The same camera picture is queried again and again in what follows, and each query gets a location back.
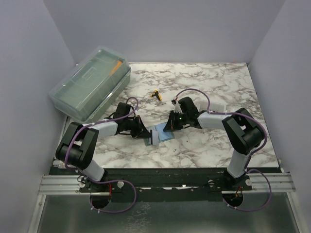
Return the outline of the white plastic card tray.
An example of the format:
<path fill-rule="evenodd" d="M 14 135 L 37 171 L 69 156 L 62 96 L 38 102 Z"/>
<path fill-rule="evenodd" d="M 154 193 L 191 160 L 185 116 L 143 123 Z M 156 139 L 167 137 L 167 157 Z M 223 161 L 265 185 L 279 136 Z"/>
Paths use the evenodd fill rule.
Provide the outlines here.
<path fill-rule="evenodd" d="M 197 107 L 198 111 L 206 111 L 208 107 L 208 102 L 206 101 L 198 101 L 195 103 L 195 106 Z M 226 111 L 226 104 L 221 104 L 217 102 L 212 102 L 209 106 L 210 112 L 225 112 Z"/>

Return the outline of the green card holder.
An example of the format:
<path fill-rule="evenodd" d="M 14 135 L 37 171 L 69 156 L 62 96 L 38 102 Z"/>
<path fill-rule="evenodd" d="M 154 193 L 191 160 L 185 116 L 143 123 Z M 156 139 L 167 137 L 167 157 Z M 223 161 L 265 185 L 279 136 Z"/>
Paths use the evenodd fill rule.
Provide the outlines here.
<path fill-rule="evenodd" d="M 161 124 L 157 124 L 155 126 L 150 126 L 150 127 L 147 127 L 147 129 L 150 131 L 150 130 L 156 130 L 159 132 L 159 144 L 161 142 L 165 142 L 165 141 L 168 141 L 168 140 L 171 140 L 171 139 L 174 139 L 174 134 L 173 132 L 164 132 L 163 129 L 165 127 L 165 123 L 161 123 Z M 146 146 L 152 146 L 150 145 L 149 143 L 149 138 L 147 139 L 144 139 L 144 143 Z"/>

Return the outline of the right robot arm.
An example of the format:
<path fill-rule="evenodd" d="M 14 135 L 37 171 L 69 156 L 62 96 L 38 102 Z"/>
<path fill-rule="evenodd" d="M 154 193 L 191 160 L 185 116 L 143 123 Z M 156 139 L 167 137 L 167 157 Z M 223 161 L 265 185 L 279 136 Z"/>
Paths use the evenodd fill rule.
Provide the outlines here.
<path fill-rule="evenodd" d="M 199 111 L 190 97 L 173 100 L 173 104 L 175 109 L 170 111 L 163 131 L 173 132 L 187 127 L 224 130 L 233 147 L 224 186 L 229 190 L 239 187 L 251 155 L 267 142 L 266 130 L 244 108 L 231 113 Z"/>

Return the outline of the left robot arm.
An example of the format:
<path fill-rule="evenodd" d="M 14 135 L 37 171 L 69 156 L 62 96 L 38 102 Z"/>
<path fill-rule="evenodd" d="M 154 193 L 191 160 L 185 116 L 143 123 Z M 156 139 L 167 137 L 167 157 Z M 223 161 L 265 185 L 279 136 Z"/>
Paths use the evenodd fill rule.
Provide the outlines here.
<path fill-rule="evenodd" d="M 107 119 L 96 123 L 69 124 L 55 153 L 56 159 L 64 162 L 65 167 L 73 166 L 91 180 L 91 186 L 98 192 L 107 188 L 107 172 L 94 159 L 97 140 L 100 138 L 128 134 L 134 139 L 147 139 L 151 145 L 158 145 L 158 132 L 148 130 L 135 108 L 120 102 L 116 111 Z"/>

